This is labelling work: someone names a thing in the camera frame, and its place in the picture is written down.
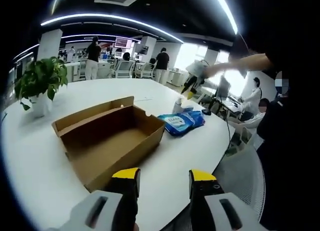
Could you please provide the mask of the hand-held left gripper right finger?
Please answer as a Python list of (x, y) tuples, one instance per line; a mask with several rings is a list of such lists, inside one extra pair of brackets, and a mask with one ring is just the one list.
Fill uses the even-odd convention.
[(225, 193), (217, 178), (189, 170), (190, 220), (194, 231), (260, 231), (255, 212), (235, 194)]

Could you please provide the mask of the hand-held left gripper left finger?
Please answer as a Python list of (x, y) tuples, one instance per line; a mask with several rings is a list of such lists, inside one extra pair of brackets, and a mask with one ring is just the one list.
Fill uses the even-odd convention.
[(90, 193), (72, 208), (63, 231), (133, 231), (138, 213), (140, 169), (122, 169), (103, 190)]

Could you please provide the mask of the person's right hand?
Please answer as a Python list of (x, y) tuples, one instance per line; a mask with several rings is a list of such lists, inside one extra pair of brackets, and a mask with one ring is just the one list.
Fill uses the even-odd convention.
[(218, 72), (221, 72), (224, 69), (224, 64), (223, 63), (218, 63), (212, 66), (207, 66), (205, 67), (203, 71), (203, 76), (205, 78), (211, 78), (215, 76)]

